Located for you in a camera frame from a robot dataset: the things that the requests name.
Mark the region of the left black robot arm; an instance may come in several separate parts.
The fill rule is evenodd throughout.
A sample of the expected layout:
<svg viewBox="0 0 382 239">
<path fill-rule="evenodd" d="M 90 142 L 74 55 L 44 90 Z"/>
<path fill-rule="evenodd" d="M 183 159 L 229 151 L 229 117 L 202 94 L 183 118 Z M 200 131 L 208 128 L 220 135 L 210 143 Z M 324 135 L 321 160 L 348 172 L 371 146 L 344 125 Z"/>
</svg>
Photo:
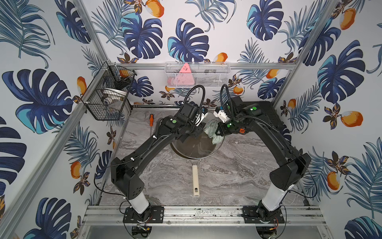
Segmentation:
<svg viewBox="0 0 382 239">
<path fill-rule="evenodd" d="M 194 105 L 187 102 L 190 94 L 198 89 L 202 92 L 201 103 Z M 139 175 L 167 145 L 178 139 L 184 141 L 189 136 L 199 136 L 203 131 L 203 119 L 208 113 L 203 107 L 205 95 L 204 86 L 192 87 L 175 115 L 158 119 L 153 134 L 141 146 L 123 159 L 116 157 L 110 162 L 111 182 L 138 215 L 145 214 L 150 207 Z"/>
</svg>

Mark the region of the green checkered cloth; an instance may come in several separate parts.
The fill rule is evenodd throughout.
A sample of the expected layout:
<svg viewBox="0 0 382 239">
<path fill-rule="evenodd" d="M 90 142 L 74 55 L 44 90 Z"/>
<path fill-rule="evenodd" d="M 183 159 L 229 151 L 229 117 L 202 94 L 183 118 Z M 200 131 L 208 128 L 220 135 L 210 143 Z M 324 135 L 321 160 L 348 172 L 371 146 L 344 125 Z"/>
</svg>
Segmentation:
<svg viewBox="0 0 382 239">
<path fill-rule="evenodd" d="M 217 135 L 219 120 L 213 119 L 209 121 L 204 127 L 204 133 L 211 139 L 212 144 L 216 145 L 222 143 L 224 140 L 223 136 Z"/>
</svg>

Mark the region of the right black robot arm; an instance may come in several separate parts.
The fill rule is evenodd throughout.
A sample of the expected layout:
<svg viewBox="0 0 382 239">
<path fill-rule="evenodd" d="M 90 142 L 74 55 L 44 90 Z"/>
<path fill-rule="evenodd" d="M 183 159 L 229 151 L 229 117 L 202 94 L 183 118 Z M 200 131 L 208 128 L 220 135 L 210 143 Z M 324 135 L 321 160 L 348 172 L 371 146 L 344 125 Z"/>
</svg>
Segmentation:
<svg viewBox="0 0 382 239">
<path fill-rule="evenodd" d="M 245 103 L 240 97 L 227 97 L 216 108 L 220 119 L 216 135 L 255 133 L 275 159 L 278 168 L 270 172 L 271 185 L 259 202 L 257 214 L 271 216 L 281 207 L 286 194 L 302 179 L 311 163 L 307 153 L 301 153 L 283 136 L 283 124 L 269 101 Z"/>
</svg>

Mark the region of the glass pot lid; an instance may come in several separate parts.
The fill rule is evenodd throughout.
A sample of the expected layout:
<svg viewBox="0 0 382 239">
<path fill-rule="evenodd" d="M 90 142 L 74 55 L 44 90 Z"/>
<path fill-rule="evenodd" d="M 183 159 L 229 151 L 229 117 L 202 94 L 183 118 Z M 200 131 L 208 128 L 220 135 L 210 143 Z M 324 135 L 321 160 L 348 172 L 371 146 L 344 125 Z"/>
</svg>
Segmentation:
<svg viewBox="0 0 382 239">
<path fill-rule="evenodd" d="M 201 160 L 215 154 L 224 142 L 223 136 L 215 135 L 220 119 L 209 112 L 201 125 L 202 132 L 198 137 L 189 136 L 182 142 L 180 139 L 170 144 L 172 150 L 187 160 Z"/>
</svg>

